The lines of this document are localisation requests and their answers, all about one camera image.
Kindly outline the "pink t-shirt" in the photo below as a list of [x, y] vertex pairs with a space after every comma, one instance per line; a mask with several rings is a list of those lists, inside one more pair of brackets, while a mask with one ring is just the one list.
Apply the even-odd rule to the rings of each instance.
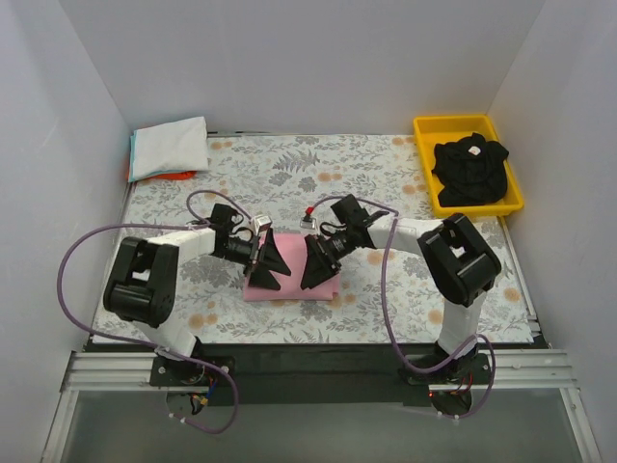
[[308, 256], [304, 237], [298, 233], [275, 233], [274, 239], [282, 258], [291, 270], [291, 275], [274, 274], [281, 285], [279, 290], [250, 287], [248, 282], [245, 282], [243, 299], [246, 302], [333, 300], [339, 293], [340, 277], [338, 275], [315, 288], [300, 288]]

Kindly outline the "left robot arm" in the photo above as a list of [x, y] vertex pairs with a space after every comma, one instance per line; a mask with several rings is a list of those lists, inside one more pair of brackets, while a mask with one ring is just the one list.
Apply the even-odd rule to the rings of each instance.
[[137, 327], [152, 342], [163, 368], [186, 386], [204, 384], [217, 374], [207, 373], [202, 344], [174, 313], [180, 266], [212, 256], [239, 264], [249, 282], [279, 290], [277, 274], [291, 270], [277, 248], [271, 221], [241, 225], [240, 213], [230, 205], [215, 204], [209, 217], [186, 231], [121, 241], [103, 294], [106, 311]]

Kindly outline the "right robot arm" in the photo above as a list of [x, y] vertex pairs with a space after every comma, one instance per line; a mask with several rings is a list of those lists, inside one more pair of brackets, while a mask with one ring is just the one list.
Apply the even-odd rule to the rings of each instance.
[[322, 224], [319, 233], [306, 235], [300, 287], [314, 288], [330, 280], [339, 273], [342, 259], [358, 249], [397, 250], [423, 258], [443, 297], [440, 335], [433, 354], [415, 362], [401, 348], [394, 351], [414, 378], [462, 381], [482, 339], [478, 333], [482, 305], [501, 272], [496, 253], [461, 213], [443, 220], [417, 220], [402, 218], [385, 205], [369, 213], [366, 202], [353, 195], [332, 196], [330, 201], [338, 223]]

